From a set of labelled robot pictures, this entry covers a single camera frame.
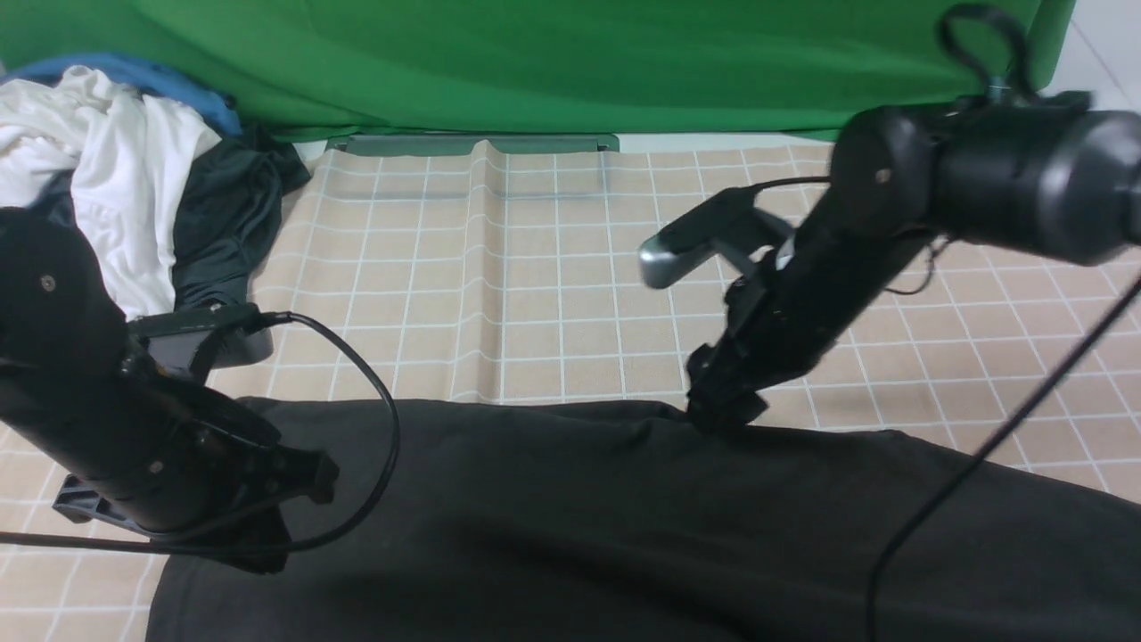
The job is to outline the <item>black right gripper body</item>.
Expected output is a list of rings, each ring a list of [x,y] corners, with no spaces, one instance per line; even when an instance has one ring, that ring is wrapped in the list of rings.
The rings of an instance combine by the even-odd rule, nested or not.
[[[726,311],[717,344],[693,353],[687,417],[709,433],[746,426],[760,391],[803,377],[928,245],[924,224],[865,235],[818,206]]]

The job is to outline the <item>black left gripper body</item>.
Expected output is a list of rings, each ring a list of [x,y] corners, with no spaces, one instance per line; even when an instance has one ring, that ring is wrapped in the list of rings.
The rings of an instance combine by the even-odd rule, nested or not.
[[[54,423],[68,478],[54,511],[211,556],[242,572],[281,572],[293,543],[281,504],[335,496],[340,470],[297,449],[256,412],[200,383],[127,368],[58,366],[68,395]]]

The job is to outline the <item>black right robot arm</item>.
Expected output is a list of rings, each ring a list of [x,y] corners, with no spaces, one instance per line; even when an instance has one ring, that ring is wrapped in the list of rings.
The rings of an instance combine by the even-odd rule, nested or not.
[[[875,107],[841,130],[802,224],[725,188],[687,247],[741,265],[726,328],[690,355],[687,414],[709,431],[766,411],[759,392],[815,369],[939,236],[1097,267],[1138,245],[1138,115],[1069,91],[1030,106]]]

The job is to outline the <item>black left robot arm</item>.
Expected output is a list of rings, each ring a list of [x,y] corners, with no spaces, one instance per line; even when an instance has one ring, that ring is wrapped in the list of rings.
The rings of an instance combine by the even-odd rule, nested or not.
[[[5,208],[3,422],[68,472],[52,502],[68,521],[281,572],[297,548],[281,504],[329,504],[338,466],[207,385],[270,353],[256,304],[127,320],[81,231]]]

